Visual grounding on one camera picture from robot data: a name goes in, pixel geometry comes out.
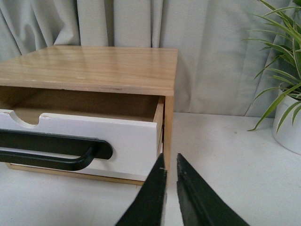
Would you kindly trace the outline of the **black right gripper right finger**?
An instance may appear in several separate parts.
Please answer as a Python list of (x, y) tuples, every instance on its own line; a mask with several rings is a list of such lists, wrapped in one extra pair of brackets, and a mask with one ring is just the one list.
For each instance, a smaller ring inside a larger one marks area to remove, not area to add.
[(177, 155), (177, 193), (185, 226), (247, 226), (197, 173)]

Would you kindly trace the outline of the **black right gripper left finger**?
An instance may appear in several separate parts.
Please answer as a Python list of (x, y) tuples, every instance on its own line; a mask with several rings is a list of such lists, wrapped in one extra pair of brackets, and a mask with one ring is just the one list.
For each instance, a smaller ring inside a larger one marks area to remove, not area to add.
[(136, 198), (117, 226), (161, 226), (166, 203), (167, 170), (164, 154), (157, 158)]

